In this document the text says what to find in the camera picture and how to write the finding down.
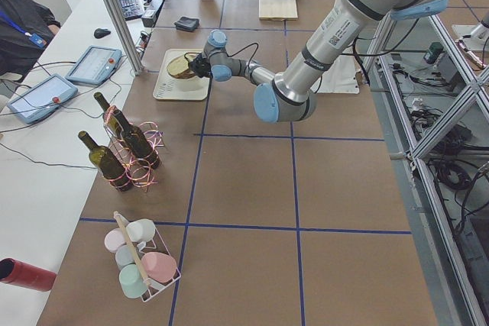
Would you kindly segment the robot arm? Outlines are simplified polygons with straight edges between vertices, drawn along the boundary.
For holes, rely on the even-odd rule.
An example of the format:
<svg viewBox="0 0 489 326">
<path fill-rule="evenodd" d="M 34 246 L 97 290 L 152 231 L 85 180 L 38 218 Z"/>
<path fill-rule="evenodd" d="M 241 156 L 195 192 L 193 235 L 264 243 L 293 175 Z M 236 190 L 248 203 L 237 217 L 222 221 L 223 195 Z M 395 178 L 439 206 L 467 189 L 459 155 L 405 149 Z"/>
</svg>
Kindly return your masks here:
<svg viewBox="0 0 489 326">
<path fill-rule="evenodd" d="M 203 51 L 189 62 L 199 77 L 224 82 L 233 76 L 248 79 L 256 86 L 255 114 L 265 122 L 301 121 L 316 108 L 313 84 L 329 70 L 342 52 L 370 21 L 385 15 L 392 19 L 417 19 L 443 11 L 449 0 L 335 0 L 328 13 L 304 48 L 281 73 L 228 55 L 224 32 L 214 30 Z"/>
</svg>

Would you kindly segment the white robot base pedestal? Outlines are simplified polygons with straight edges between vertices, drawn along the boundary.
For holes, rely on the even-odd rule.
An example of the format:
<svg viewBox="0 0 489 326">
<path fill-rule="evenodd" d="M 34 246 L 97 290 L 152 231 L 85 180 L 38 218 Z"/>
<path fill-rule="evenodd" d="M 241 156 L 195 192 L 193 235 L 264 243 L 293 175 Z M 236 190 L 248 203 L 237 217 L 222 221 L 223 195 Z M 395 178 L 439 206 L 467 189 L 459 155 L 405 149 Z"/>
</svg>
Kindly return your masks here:
<svg viewBox="0 0 489 326">
<path fill-rule="evenodd" d="M 312 87 L 315 93 L 358 94 L 355 59 L 340 56 Z"/>
</svg>

